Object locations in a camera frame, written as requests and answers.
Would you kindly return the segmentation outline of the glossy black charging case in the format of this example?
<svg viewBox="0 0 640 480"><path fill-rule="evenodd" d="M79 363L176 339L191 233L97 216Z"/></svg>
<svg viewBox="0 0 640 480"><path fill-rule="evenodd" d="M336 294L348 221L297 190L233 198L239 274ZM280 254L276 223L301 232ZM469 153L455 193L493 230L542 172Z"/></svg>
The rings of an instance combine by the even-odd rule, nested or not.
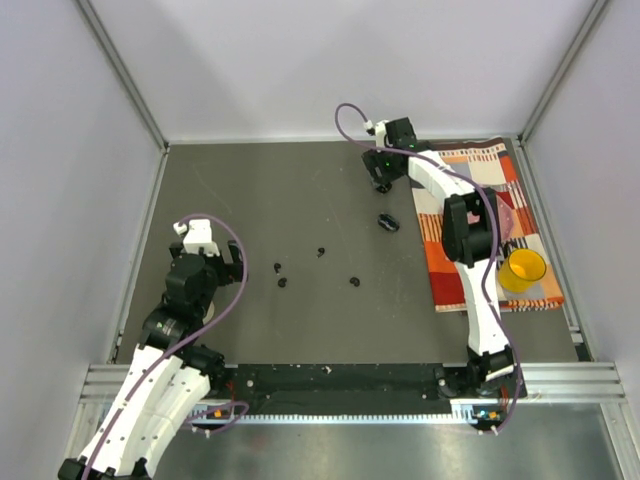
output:
<svg viewBox="0 0 640 480"><path fill-rule="evenodd" d="M399 222L391 215L381 213L377 217L378 225L388 232L397 232L400 229Z"/></svg>

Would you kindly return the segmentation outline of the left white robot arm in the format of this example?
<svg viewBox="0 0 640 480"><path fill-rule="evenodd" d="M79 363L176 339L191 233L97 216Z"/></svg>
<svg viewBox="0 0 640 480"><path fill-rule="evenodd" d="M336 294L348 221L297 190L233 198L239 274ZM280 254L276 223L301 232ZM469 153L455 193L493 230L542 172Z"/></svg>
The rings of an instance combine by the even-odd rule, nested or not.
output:
<svg viewBox="0 0 640 480"><path fill-rule="evenodd" d="M242 250L231 258L185 242L170 247L170 270L160 302L146 317L126 378L93 438L63 461L60 479L150 479L164 451L205 396L226 387L223 354L198 344L217 321L216 291L244 283Z"/></svg>

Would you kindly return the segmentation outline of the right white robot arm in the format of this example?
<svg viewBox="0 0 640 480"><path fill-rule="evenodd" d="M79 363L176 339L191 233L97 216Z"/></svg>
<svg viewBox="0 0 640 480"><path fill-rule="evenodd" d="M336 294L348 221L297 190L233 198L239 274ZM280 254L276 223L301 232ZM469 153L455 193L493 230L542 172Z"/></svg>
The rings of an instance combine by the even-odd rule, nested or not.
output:
<svg viewBox="0 0 640 480"><path fill-rule="evenodd" d="M375 147L363 155L380 192L406 176L442 207L441 244L462 282L469 320L467 384L487 396L514 373L516 361L501 323L496 287L500 225L496 192L456 172L440 154L416 138L410 120L364 122Z"/></svg>

